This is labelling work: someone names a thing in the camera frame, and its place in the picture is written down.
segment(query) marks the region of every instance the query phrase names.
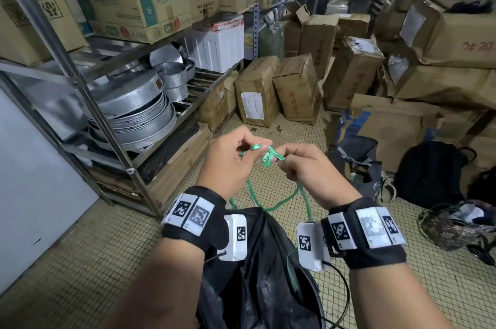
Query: black wrist strap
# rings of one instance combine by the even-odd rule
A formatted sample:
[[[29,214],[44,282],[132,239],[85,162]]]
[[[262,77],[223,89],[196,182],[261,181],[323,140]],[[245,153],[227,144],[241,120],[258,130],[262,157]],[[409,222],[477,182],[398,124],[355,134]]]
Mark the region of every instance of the black wrist strap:
[[[226,248],[229,228],[224,219],[226,200],[200,186],[186,189],[170,207],[162,224],[164,238],[185,240],[204,252]]]
[[[343,214],[343,225],[339,225],[341,226],[339,230],[345,232],[345,235],[339,238],[340,241],[338,241],[336,231],[333,231],[328,218],[321,220],[329,254],[332,257],[343,257],[350,269],[372,268],[406,262],[406,253],[401,245],[370,248],[370,240],[368,240],[364,233],[356,211],[371,207],[380,207],[380,205],[376,204],[370,198],[360,198],[348,205],[339,206],[329,211],[330,215],[336,213]],[[351,239],[351,242],[354,243],[354,249],[341,249],[343,247],[342,239],[345,237]]]

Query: gray bag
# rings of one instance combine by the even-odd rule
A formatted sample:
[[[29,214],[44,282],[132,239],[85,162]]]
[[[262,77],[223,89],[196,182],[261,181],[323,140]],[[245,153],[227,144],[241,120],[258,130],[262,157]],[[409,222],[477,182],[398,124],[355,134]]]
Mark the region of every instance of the gray bag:
[[[376,155],[377,141],[364,136],[346,138],[327,151],[327,157],[343,176],[346,176],[346,163],[352,171],[356,166],[362,166],[366,170],[368,176],[363,183],[350,179],[348,181],[363,197],[371,199],[374,199],[375,193],[381,187],[382,163],[376,160]]]

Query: wrist strap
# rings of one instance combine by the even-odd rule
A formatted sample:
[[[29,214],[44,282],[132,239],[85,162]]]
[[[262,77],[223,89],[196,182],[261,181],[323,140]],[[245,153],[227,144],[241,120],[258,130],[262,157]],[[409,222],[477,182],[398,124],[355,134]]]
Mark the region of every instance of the wrist strap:
[[[224,220],[226,201],[214,191],[189,187],[172,204],[161,224],[164,238],[185,240],[204,252],[226,248],[229,230]]]
[[[406,262],[403,235],[388,209],[370,198],[333,208],[321,224],[329,254],[350,269]]]

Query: green string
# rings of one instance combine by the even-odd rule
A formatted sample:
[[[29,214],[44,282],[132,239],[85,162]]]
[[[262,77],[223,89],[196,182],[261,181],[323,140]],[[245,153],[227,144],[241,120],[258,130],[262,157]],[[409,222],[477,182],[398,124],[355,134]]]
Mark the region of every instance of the green string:
[[[256,145],[251,145],[250,146],[250,150],[257,150],[257,149],[260,149],[262,147],[262,145],[260,144],[256,144]],[[269,167],[272,163],[272,157],[275,157],[276,159],[279,159],[279,160],[284,160],[284,157],[282,155],[280,155],[277,151],[274,150],[273,147],[269,146],[269,150],[265,153],[265,155],[263,156],[262,158],[262,161],[263,161],[263,165],[264,167]],[[274,210],[277,210],[279,207],[281,207],[281,205],[284,205],[285,203],[287,203],[289,200],[291,200],[294,196],[296,196],[296,194],[298,194],[298,192],[300,192],[301,196],[303,197],[303,200],[305,201],[305,205],[307,206],[307,216],[308,216],[308,220],[309,222],[313,222],[313,217],[312,217],[312,210],[310,209],[310,202],[308,201],[308,196],[307,194],[305,193],[305,190],[303,188],[303,186],[301,185],[300,182],[298,182],[296,184],[296,189],[294,190],[293,194],[290,195],[288,198],[282,200],[282,201],[279,201],[276,205],[274,205],[273,207],[263,207],[262,205],[260,205],[260,203],[258,202],[257,200],[257,196],[255,195],[255,192],[253,191],[253,188],[251,187],[251,182],[249,179],[246,180],[246,183],[248,184],[248,190],[250,192],[250,196],[251,198],[253,199],[253,202],[255,202],[255,205],[257,205],[258,207],[261,207],[265,212],[272,212]],[[238,206],[234,203],[234,200],[233,198],[231,197],[229,199],[229,204],[234,208],[234,209],[238,209]]]

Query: forearm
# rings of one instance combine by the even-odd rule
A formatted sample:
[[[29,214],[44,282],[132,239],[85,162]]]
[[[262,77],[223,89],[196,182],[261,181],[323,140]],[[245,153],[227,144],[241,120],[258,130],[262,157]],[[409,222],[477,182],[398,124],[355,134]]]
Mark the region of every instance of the forearm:
[[[453,329],[406,263],[350,271],[359,329]]]
[[[160,240],[102,329],[192,328],[203,260],[184,240]]]

